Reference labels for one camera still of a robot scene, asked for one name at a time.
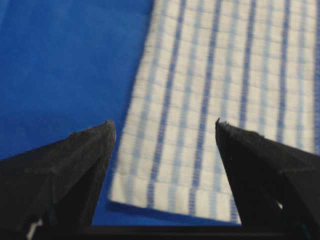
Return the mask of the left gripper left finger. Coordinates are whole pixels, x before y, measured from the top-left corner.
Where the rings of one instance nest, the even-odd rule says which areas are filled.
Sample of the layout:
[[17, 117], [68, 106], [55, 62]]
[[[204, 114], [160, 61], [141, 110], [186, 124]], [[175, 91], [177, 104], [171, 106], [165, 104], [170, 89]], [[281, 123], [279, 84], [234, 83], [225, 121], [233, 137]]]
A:
[[0, 161], [0, 237], [30, 240], [37, 228], [92, 224], [116, 142], [105, 123]]

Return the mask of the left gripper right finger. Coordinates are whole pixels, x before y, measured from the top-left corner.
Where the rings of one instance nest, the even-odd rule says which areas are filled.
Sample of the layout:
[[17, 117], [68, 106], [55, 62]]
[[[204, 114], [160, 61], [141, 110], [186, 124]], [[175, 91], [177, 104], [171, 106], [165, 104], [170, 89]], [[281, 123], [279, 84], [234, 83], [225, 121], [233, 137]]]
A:
[[320, 157], [215, 122], [215, 141], [244, 227], [320, 237]]

